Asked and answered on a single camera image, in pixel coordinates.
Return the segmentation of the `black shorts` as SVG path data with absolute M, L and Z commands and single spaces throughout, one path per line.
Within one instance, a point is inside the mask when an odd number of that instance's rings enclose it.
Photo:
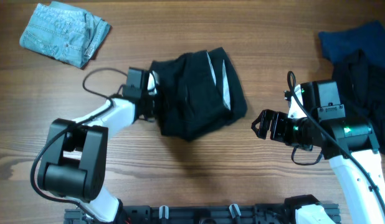
M 193 141 L 246 115 L 242 85 L 222 47 L 154 61 L 150 70 L 158 76 L 163 136 Z

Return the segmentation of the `black garment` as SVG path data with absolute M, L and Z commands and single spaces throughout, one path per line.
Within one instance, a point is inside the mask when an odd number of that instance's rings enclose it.
M 347 112 L 371 122 L 379 151 L 385 154 L 385 68 L 372 64 L 357 50 L 334 64 L 332 79 Z

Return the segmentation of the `light blue jeans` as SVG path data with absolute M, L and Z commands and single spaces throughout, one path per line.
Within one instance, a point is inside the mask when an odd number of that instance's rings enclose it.
M 111 25 L 79 7 L 52 1 L 39 3 L 19 44 L 38 54 L 83 68 L 109 33 Z

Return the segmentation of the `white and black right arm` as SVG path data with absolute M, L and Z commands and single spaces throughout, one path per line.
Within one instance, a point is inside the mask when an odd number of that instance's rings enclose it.
M 355 223 L 385 223 L 385 181 L 379 143 L 373 125 L 363 117 L 347 116 L 336 82 L 288 83 L 289 112 L 263 110 L 251 128 L 293 148 L 320 147 L 343 189 Z

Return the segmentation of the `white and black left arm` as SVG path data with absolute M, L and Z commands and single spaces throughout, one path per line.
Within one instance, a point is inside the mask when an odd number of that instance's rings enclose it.
M 108 140 L 138 119 L 154 117 L 159 77 L 130 68 L 118 92 L 105 104 L 73 120 L 56 119 L 32 163 L 30 182 L 42 198 L 71 203 L 80 223 L 129 223 L 120 199 L 103 185 Z

